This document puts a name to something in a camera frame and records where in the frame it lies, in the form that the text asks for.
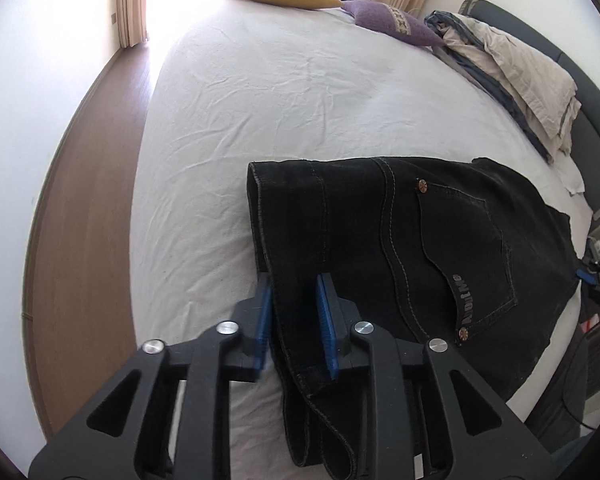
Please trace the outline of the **white flat pillow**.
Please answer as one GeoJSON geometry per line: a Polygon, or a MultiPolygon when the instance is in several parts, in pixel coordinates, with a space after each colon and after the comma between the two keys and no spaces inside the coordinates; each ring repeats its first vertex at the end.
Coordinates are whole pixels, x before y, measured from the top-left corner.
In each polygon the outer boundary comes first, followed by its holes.
{"type": "Polygon", "coordinates": [[[582,174],[570,155],[559,151],[554,158],[553,167],[558,174],[560,182],[562,182],[562,185],[571,196],[580,195],[585,192],[582,174]]]}

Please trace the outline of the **purple patterned pillow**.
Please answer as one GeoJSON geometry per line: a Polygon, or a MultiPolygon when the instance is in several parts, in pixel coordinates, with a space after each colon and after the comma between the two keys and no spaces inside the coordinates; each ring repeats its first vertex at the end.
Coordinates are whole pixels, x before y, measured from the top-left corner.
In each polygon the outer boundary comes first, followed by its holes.
{"type": "Polygon", "coordinates": [[[341,9],[358,27],[379,32],[415,47],[443,47],[444,41],[423,21],[394,6],[372,0],[346,0],[341,9]]]}

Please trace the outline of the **beige grey folded duvet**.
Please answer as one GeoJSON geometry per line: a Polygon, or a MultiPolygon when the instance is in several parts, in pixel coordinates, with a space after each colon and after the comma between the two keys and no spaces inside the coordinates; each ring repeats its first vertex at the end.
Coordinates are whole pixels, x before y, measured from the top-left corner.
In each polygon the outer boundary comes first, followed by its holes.
{"type": "Polygon", "coordinates": [[[475,18],[434,11],[425,24],[443,42],[445,62],[490,94],[547,161],[572,150],[581,103],[568,72],[524,41],[475,18]]]}

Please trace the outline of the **dark grey headboard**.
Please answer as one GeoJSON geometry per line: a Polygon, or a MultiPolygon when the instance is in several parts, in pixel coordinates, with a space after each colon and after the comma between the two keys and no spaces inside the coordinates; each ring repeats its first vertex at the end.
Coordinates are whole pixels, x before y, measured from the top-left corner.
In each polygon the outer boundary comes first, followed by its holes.
{"type": "Polygon", "coordinates": [[[464,0],[460,14],[504,30],[562,66],[577,84],[580,112],[572,128],[571,157],[585,184],[585,198],[600,222],[600,89],[573,60],[535,29],[486,0],[464,0]]]}

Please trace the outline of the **left beige curtain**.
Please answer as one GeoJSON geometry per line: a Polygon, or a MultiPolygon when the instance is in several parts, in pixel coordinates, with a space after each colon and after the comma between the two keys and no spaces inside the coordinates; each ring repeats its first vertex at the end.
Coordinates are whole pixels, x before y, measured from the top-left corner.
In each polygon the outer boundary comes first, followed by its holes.
{"type": "Polygon", "coordinates": [[[147,41],[146,0],[116,0],[120,47],[132,48],[147,41]]]}

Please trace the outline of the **black denim pants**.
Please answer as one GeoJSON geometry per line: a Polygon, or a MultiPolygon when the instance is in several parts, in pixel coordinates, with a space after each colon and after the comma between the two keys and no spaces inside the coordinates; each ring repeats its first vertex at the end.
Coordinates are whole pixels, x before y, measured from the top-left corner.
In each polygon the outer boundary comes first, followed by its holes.
{"type": "Polygon", "coordinates": [[[503,399],[527,380],[578,287],[566,214],[487,158],[254,162],[258,269],[272,281],[271,349],[292,461],[358,471],[362,385],[331,378],[317,278],[396,338],[441,337],[503,399]]]}

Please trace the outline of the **white bed sheet mattress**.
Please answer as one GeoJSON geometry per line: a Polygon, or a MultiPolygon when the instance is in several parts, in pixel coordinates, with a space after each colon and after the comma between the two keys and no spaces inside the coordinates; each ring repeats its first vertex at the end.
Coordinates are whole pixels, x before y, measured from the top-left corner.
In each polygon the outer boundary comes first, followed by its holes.
{"type": "MultiPolygon", "coordinates": [[[[355,26],[339,11],[215,0],[163,65],[149,107],[131,222],[139,340],[180,342],[224,320],[260,271],[247,171],[254,162],[487,158],[566,214],[577,256],[591,211],[571,196],[513,118],[428,51],[355,26]]],[[[581,433],[580,287],[521,387],[504,399],[549,451],[581,433]]],[[[232,388],[236,479],[326,479],[290,456],[273,355],[232,388]]]]}

